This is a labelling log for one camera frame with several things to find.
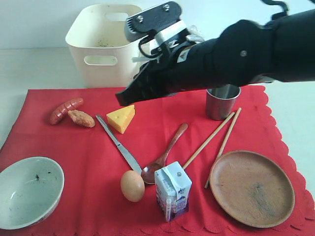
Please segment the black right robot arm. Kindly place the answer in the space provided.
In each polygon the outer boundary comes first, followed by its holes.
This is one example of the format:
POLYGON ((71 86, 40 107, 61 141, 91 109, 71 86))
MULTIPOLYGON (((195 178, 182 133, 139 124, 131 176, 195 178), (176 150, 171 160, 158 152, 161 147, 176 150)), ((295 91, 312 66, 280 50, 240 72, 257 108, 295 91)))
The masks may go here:
POLYGON ((181 20, 179 4, 169 1, 126 19, 125 36, 139 46, 155 40, 133 81, 116 94, 121 106, 178 92, 242 87, 272 81, 315 79, 315 12, 289 15, 285 2, 268 0, 282 12, 261 26, 240 20, 218 38, 203 40, 181 20))

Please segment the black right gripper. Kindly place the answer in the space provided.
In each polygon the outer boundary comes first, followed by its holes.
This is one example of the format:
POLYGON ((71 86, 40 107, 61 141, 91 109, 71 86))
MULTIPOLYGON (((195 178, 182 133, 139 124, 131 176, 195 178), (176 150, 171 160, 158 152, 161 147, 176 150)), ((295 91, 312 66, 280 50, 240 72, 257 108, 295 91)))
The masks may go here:
POLYGON ((226 81, 214 66, 213 50, 217 40, 210 39, 178 51, 169 62, 142 66, 133 81, 115 94, 121 106, 170 97, 177 92, 219 88, 226 81))

